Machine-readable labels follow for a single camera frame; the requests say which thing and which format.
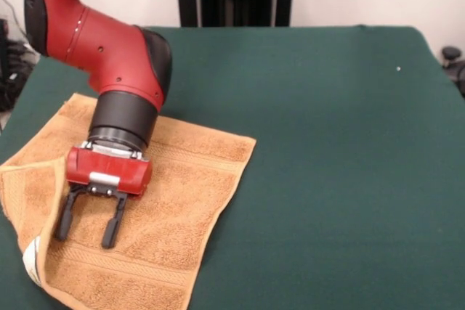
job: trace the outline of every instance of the towel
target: towel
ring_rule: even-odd
[[[116,245],[101,239],[116,201],[80,195],[68,238],[52,234],[68,192],[65,156],[85,140],[97,100],[74,94],[0,166],[0,201],[24,253],[38,242],[37,283],[76,310],[185,310],[206,244],[255,139],[160,116],[147,150],[153,176],[129,200]]]

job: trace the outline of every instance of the green tablecloth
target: green tablecloth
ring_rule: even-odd
[[[174,51],[163,114],[257,139],[192,310],[465,308],[465,107],[418,31],[158,30]],[[75,91],[94,96],[42,59],[0,160]],[[3,216],[0,241],[0,309],[64,309]]]

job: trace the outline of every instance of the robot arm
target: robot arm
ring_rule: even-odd
[[[64,240],[80,193],[118,198],[104,248],[115,243],[127,197],[140,197],[151,164],[142,154],[168,94],[171,50],[157,33],[127,25],[79,0],[24,0],[31,46],[40,54],[89,73],[98,93],[88,139],[67,160],[70,193],[57,227]]]
[[[111,127],[137,137],[119,137],[119,142],[143,150],[169,90],[168,43],[154,32],[117,21],[79,0],[25,0],[24,5],[31,46],[44,56],[85,70],[90,74],[89,85],[105,95],[106,104],[99,100],[91,136],[98,136],[102,131],[98,128],[113,121]]]

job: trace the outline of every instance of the black cable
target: black cable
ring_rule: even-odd
[[[13,5],[8,0],[3,0],[3,1],[12,10],[13,20],[15,20],[15,23],[16,23],[17,27],[20,29],[21,34],[27,39],[28,36],[26,35],[26,33],[21,28],[20,21],[18,21],[18,19],[17,19],[15,8],[13,7]]]

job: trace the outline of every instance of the towel fold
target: towel fold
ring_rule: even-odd
[[[100,247],[116,201],[80,195],[65,242],[52,237],[64,196],[65,156],[87,136],[96,99],[74,94],[0,167],[0,200],[24,253],[40,237],[42,288],[78,310],[185,310],[211,231],[255,140],[159,117],[147,156],[152,181],[129,200],[116,245]]]

